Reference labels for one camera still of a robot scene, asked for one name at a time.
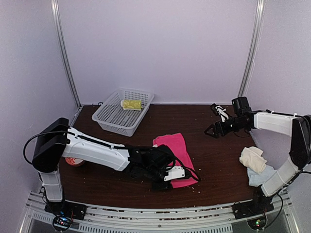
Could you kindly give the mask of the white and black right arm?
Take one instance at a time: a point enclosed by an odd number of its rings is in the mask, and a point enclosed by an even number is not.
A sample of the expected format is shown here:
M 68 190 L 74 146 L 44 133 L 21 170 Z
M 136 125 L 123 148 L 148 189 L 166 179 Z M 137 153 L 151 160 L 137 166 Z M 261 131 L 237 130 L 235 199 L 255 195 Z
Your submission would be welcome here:
M 211 105 L 212 112 L 220 120 L 204 133 L 218 138 L 240 130 L 254 130 L 252 137 L 256 145 L 264 149 L 268 164 L 277 167 L 276 172 L 257 188 L 249 203 L 249 210 L 257 215 L 311 163 L 311 116 L 252 110 L 247 97 L 237 97 L 231 103 L 233 115 L 220 105 Z

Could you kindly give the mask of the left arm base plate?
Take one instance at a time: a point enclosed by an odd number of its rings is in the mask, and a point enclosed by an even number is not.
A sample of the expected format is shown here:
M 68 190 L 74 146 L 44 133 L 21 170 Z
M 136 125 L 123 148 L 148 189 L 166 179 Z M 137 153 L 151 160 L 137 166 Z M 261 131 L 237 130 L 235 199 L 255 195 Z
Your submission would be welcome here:
M 84 220 L 87 206 L 68 201 L 48 202 L 44 210 L 48 213 L 58 216 L 68 217 L 70 219 Z

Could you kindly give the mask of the pink towel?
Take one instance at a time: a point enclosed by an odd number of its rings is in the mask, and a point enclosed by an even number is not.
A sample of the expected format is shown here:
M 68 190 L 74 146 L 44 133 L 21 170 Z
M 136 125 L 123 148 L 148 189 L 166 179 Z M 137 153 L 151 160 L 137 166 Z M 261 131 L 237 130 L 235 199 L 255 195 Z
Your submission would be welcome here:
M 167 134 L 153 139 L 153 145 L 166 145 L 181 160 L 184 166 L 194 169 L 191 158 L 187 152 L 186 143 L 181 133 Z M 194 178 L 184 180 L 172 180 L 173 189 L 183 188 L 198 183 Z

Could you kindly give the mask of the green and white patterned towel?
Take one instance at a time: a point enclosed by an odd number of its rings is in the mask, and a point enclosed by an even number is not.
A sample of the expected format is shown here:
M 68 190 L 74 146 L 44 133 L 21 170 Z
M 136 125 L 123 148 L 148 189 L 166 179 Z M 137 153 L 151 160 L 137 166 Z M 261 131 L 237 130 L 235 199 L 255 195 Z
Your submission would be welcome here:
M 121 107 L 123 110 L 142 110 L 142 102 L 141 100 L 129 100 L 124 99 L 121 101 Z

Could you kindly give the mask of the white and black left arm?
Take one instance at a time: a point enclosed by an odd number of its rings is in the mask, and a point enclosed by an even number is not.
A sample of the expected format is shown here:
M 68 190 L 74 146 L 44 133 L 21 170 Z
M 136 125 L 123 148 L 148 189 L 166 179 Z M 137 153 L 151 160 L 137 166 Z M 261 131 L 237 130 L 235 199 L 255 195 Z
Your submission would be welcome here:
M 47 203 L 60 216 L 70 211 L 59 173 L 59 161 L 62 157 L 124 171 L 133 178 L 145 176 L 152 181 L 153 190 L 169 190 L 173 187 L 168 176 L 176 162 L 173 152 L 167 146 L 155 148 L 106 142 L 70 127 L 68 119 L 63 117 L 29 138 L 24 144 L 24 153 L 34 139 L 36 144 L 33 158 L 26 162 L 39 173 Z

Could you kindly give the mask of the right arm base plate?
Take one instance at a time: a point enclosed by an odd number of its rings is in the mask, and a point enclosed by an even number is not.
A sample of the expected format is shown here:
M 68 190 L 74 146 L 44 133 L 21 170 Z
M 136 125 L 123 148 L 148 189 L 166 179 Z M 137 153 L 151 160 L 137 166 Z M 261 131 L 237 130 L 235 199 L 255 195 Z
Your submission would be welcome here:
M 265 206 L 258 206 L 253 200 L 246 202 L 236 202 L 232 205 L 233 214 L 235 219 L 248 218 L 256 215 L 263 215 L 266 212 L 274 210 L 272 203 Z

